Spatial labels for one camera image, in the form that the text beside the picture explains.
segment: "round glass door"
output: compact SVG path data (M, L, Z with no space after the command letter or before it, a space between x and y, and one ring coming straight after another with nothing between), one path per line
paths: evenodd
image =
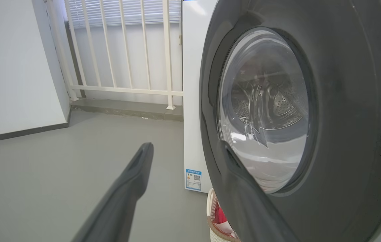
M265 193L296 176L308 133L304 77L289 45L267 28L231 49L219 89L218 131Z

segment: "concrete ledge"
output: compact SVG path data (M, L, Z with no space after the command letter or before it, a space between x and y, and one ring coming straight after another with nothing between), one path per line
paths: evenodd
M174 110L167 110L166 107L166 104L89 98L71 103L72 110L183 122L183 106L175 106Z

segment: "blind slat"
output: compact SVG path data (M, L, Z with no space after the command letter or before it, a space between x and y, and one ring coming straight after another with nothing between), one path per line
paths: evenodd
M83 7L81 0L65 0L69 3L74 28L85 28ZM121 25L120 6L118 0L104 0L105 19L108 26ZM99 0L86 0L87 16L91 27L102 26ZM141 23L141 5L139 0L123 0L123 14L125 22L129 24ZM181 20L181 1L169 1L170 22ZM162 0L144 0L144 16L146 23L162 23Z

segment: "gray baseboard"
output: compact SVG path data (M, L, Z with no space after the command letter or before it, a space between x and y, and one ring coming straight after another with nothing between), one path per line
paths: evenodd
M11 138L29 135L29 134L33 134L33 133L41 133L41 132L50 131L50 130L67 128L67 127L69 127L70 119L71 119L71 109L69 110L69 113L68 113L67 122L64 124L54 124L54 125L38 127L38 128L33 128L33 129L20 130L20 131L11 132L11 133L2 133L2 134L0 134L0 140L11 139Z
M166 104L89 98L71 103L72 110L183 122L183 106L176 106L174 110L167 110L166 107Z

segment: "laundry basket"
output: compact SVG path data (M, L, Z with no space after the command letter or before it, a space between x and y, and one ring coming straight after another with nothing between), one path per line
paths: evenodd
M215 210L218 206L216 193L214 189L211 188L207 197L207 222L210 227L211 242L241 242L238 238L232 238L215 227Z

